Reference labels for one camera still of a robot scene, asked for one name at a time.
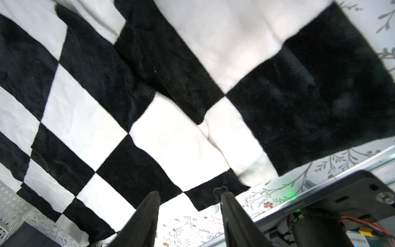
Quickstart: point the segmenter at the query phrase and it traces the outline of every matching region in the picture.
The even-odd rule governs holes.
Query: black square
[[[32,204],[40,212],[42,212],[45,216],[47,216],[54,222],[58,220],[58,218],[61,216],[61,213],[53,210],[52,206],[46,200],[44,200],[44,198],[37,195],[37,193],[25,183],[23,183],[21,187],[22,188],[17,192],[20,197],[22,197],[28,203]]]
[[[116,0],[125,24],[115,48],[136,75],[170,98],[197,125],[224,93],[153,0]]]
[[[23,181],[29,161],[30,157],[0,132],[0,163],[11,171],[14,178]]]
[[[229,169],[210,181],[202,183],[201,185],[184,193],[189,197],[195,208],[201,211],[220,202],[213,192],[215,188],[220,188],[222,186],[226,186],[228,191],[232,192],[235,196],[250,188],[242,185],[233,170]]]
[[[32,159],[75,196],[95,173],[41,123],[32,149]]]
[[[279,175],[395,135],[395,84],[332,4],[227,95]]]
[[[182,192],[151,156],[134,145],[130,135],[126,135],[96,173],[134,208],[151,191],[159,191],[162,203]]]
[[[20,26],[0,15],[0,86],[41,120],[58,61]]]
[[[58,5],[68,28],[59,63],[129,132],[155,92],[137,81],[114,46],[85,20]]]
[[[63,214],[73,221],[80,230],[89,235],[90,243],[106,239],[115,233],[102,218],[98,217],[77,198],[74,198]]]

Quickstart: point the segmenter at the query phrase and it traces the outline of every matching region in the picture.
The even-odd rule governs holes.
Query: screw
[[[385,204],[389,204],[389,205],[391,205],[391,204],[393,204],[395,201],[392,199],[392,198],[390,198],[390,197],[385,197],[385,198],[383,198],[383,202],[385,203]]]

